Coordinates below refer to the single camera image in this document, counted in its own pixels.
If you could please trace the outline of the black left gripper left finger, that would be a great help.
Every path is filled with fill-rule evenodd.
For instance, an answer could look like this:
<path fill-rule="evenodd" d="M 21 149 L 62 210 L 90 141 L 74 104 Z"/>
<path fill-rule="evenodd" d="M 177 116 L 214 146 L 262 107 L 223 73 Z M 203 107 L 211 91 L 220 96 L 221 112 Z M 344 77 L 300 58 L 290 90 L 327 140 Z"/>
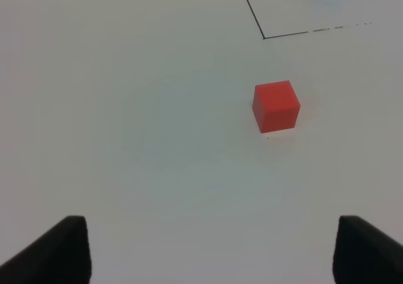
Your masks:
<path fill-rule="evenodd" d="M 63 218 L 1 265 L 1 283 L 89 283 L 92 261 L 86 218 Z"/>

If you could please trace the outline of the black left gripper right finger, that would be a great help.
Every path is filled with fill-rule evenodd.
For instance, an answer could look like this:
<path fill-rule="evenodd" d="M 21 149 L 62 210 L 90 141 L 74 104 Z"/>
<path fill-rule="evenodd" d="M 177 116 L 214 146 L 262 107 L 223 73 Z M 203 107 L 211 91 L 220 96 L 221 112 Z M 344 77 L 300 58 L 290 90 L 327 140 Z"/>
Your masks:
<path fill-rule="evenodd" d="M 341 216 L 332 273 L 336 283 L 402 283 L 402 244 L 359 216 Z"/>

